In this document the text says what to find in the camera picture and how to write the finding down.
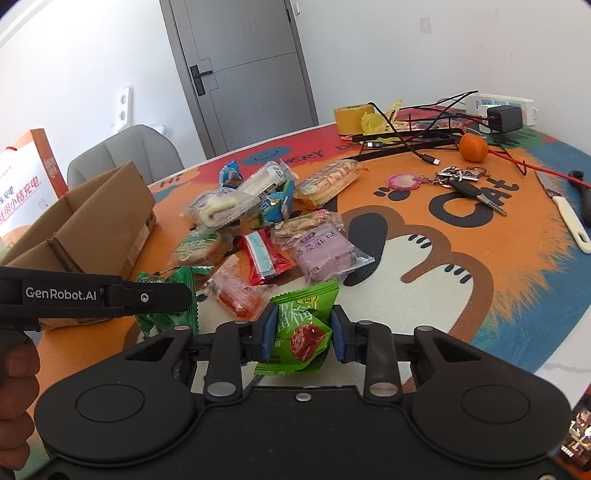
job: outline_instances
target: green snack package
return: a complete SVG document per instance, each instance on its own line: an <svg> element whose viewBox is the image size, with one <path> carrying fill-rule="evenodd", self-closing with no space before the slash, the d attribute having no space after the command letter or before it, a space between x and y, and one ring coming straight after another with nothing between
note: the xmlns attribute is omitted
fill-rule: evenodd
<svg viewBox="0 0 591 480"><path fill-rule="evenodd" d="M150 336L152 327L158 331L177 325L186 325L193 329L196 335L199 333L199 323L197 321L197 300L195 296L195 278L194 275L209 275L213 267L181 267L177 269L168 278L148 275L146 272L139 272L137 282L139 283L184 283L189 287L193 294L193 305L185 312L178 313L147 313L136 315L135 320L139 323L144 337Z"/></svg>
<svg viewBox="0 0 591 480"><path fill-rule="evenodd" d="M318 372L332 338L330 311L338 294L335 279L273 297L270 301L279 305L275 346L269 363L259 363L255 375Z"/></svg>

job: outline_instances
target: chair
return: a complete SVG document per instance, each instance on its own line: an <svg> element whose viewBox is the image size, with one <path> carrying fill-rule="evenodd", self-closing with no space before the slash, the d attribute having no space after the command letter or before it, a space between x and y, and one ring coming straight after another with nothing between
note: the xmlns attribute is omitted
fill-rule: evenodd
<svg viewBox="0 0 591 480"><path fill-rule="evenodd" d="M184 169L168 138L153 128L134 125L72 160L68 166L68 186L72 189L129 161L135 163L148 185Z"/></svg>

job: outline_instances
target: painted smiley face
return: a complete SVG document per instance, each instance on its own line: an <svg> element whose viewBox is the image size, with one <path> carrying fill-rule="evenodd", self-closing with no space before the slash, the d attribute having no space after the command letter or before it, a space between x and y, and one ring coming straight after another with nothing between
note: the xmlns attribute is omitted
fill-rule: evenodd
<svg viewBox="0 0 591 480"><path fill-rule="evenodd" d="M248 158L245 158L242 162L243 165L263 165L271 160L277 160L291 151L291 147L274 147L268 150L262 150L256 152Z"/></svg>

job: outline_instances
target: open brown box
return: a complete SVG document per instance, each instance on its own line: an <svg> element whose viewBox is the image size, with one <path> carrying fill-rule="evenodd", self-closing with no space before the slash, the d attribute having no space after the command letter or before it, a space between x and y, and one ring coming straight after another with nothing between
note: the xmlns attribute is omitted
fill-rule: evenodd
<svg viewBox="0 0 591 480"><path fill-rule="evenodd" d="M156 217L154 196L132 162L66 193L0 265L128 278ZM104 319L40 319L44 329Z"/></svg>

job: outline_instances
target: human hand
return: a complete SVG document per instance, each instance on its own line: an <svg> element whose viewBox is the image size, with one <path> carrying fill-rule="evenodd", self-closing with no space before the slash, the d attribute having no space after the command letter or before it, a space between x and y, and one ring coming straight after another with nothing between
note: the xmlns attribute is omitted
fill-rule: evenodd
<svg viewBox="0 0 591 480"><path fill-rule="evenodd" d="M35 425L27 408L39 395L39 354L32 342L17 345L4 360L8 377L0 384L0 465L21 470L30 453Z"/></svg>

